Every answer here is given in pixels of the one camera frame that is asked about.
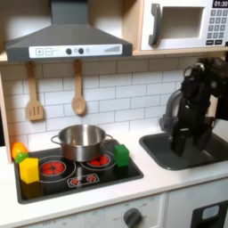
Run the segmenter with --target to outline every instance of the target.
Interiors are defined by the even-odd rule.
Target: yellow block
[[[38,159],[27,158],[20,164],[20,179],[25,183],[39,181]]]

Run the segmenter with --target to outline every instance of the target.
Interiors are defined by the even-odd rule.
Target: range hood
[[[87,0],[51,0],[52,25],[6,43],[8,61],[131,56],[132,44],[88,25]]]

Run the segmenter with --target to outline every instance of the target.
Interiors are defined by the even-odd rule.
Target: microwave
[[[228,45],[228,0],[145,0],[142,50]]]

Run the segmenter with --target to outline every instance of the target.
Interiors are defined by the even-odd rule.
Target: wooden spoon
[[[44,117],[44,110],[41,103],[37,100],[37,88],[35,80],[35,63],[28,62],[26,64],[28,72],[28,87],[30,93],[30,101],[26,107],[26,117],[29,120],[42,119]]]
[[[83,115],[86,111],[86,102],[82,96],[82,62],[74,61],[75,69],[75,97],[72,101],[72,109],[75,114]]]

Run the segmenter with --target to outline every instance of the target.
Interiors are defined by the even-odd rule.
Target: stovetop
[[[143,173],[131,159],[128,167],[117,166],[113,154],[115,144],[118,144],[116,140],[107,141],[103,155],[90,162],[67,160],[62,156],[61,148],[30,153],[30,157],[39,158],[39,182],[22,182],[19,166],[15,164],[19,203],[48,200],[143,178]]]

